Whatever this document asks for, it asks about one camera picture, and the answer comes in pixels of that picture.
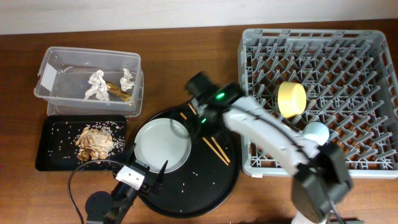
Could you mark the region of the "wooden chopstick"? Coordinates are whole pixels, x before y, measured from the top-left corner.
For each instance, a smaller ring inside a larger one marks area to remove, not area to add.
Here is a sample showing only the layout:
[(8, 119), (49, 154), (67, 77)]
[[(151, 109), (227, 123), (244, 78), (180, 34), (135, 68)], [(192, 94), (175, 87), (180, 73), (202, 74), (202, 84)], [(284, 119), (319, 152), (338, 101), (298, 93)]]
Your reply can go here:
[(223, 155), (224, 157), (226, 157), (227, 158), (227, 160), (229, 161), (229, 163), (231, 162), (230, 161), (230, 159), (229, 159), (229, 157), (226, 155), (226, 153), (224, 152), (224, 150), (221, 148), (221, 146), (218, 144), (218, 141), (216, 141), (217, 142), (217, 145), (218, 146), (216, 146), (216, 143), (214, 143), (214, 142), (212, 142), (211, 144), (213, 145), (213, 147), (221, 154), (221, 155)]
[[(180, 115), (181, 115), (181, 117), (184, 119), (184, 120), (187, 120), (187, 117), (181, 112), (180, 113)], [(206, 138), (202, 138), (202, 140), (208, 145), (208, 147), (227, 165), (227, 166), (229, 166), (229, 161), (227, 160), (227, 158), (226, 157), (224, 157), (223, 155), (221, 155), (214, 147), (213, 147), (213, 145), (206, 139)], [(218, 146), (217, 145), (217, 142), (216, 142), (216, 140), (212, 137), (212, 140), (213, 140), (213, 142), (214, 143), (216, 143), (216, 146)]]

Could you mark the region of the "blue plastic cup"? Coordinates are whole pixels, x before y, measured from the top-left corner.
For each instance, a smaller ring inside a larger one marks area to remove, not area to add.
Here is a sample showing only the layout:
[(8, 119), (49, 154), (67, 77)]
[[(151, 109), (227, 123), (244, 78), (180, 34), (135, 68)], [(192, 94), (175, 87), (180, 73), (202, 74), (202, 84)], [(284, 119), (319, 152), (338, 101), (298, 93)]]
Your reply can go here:
[(318, 143), (323, 146), (330, 137), (328, 128), (319, 122), (311, 122), (306, 125), (303, 130), (303, 137)]

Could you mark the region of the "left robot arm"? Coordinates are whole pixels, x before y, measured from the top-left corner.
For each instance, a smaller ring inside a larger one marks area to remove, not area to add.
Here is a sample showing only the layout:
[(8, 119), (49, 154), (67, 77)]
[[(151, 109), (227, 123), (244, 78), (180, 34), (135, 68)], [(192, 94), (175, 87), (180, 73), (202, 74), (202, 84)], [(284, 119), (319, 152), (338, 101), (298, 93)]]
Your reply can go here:
[(99, 191), (91, 194), (85, 204), (87, 223), (121, 223), (138, 196), (148, 197), (161, 190), (165, 162), (154, 181), (147, 180), (150, 167), (134, 158), (134, 150), (116, 156), (113, 177), (118, 181), (109, 194)]

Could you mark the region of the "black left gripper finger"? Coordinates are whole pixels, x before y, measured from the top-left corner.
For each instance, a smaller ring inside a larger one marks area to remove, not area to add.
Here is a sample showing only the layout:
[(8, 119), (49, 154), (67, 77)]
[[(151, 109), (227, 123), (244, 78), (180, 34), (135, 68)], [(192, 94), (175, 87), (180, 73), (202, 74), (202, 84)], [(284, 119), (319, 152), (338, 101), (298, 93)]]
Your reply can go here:
[(123, 150), (119, 155), (119, 161), (123, 164), (131, 165), (134, 161), (134, 150), (136, 147), (136, 143), (133, 143), (129, 149)]
[(165, 161), (165, 163), (163, 164), (161, 170), (159, 171), (157, 178), (154, 182), (154, 193), (157, 195), (162, 187), (162, 183), (164, 181), (164, 174), (165, 174), (165, 170), (167, 167), (168, 161)]

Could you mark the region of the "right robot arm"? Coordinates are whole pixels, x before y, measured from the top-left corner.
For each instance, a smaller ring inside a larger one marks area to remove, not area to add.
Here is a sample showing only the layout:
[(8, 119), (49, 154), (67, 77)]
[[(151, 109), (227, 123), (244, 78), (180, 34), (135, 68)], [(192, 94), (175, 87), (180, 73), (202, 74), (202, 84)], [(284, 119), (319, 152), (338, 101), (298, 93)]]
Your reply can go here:
[(337, 203), (353, 188), (343, 151), (333, 143), (319, 145), (269, 114), (237, 83), (218, 86), (202, 72), (185, 89), (197, 114), (196, 138), (227, 129), (254, 141), (292, 177), (291, 199), (297, 214), (293, 223), (323, 223), (334, 215), (344, 220)]

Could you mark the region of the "food scraps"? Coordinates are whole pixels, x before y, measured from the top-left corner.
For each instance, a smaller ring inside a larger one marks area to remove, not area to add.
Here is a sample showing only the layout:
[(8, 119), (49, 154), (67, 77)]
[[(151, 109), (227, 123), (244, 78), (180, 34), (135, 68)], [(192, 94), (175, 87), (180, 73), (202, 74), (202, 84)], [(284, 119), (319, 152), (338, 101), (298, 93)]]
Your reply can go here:
[(97, 129), (85, 128), (76, 145), (80, 147), (78, 156), (82, 157), (83, 162), (98, 161), (108, 159), (108, 152), (113, 148), (113, 139), (110, 134)]

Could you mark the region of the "white napkin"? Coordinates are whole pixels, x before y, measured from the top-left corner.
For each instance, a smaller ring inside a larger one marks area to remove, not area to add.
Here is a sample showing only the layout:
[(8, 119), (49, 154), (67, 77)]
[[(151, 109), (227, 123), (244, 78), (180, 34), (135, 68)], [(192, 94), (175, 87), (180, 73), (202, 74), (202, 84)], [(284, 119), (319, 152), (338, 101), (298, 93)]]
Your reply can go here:
[(91, 87), (85, 92), (85, 100), (95, 95), (100, 101), (109, 101), (108, 87), (103, 76), (104, 72), (102, 70), (98, 70), (90, 76), (88, 83), (91, 84)]
[(129, 89), (133, 88), (135, 82), (132, 81), (132, 74), (128, 69), (123, 68), (123, 72), (124, 75), (120, 78), (121, 89), (122, 91), (128, 91)]

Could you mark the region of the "white round plate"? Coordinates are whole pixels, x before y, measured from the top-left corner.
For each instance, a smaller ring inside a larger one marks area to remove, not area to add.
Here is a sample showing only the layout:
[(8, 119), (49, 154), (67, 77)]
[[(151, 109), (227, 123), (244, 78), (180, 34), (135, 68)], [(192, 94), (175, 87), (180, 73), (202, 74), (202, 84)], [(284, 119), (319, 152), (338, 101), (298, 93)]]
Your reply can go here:
[(153, 173), (166, 166), (165, 173), (179, 169), (188, 159), (192, 142), (186, 127), (170, 118), (149, 121), (134, 140), (136, 159), (147, 164)]

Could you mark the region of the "yellow bowl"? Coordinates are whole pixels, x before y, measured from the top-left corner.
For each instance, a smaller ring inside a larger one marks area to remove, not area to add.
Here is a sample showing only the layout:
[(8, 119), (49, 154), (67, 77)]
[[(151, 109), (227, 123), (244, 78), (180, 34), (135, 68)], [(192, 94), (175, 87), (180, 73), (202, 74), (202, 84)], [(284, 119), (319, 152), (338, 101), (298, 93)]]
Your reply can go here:
[(281, 115), (285, 118), (302, 114), (307, 105), (304, 87), (299, 83), (282, 82), (278, 89), (277, 104)]

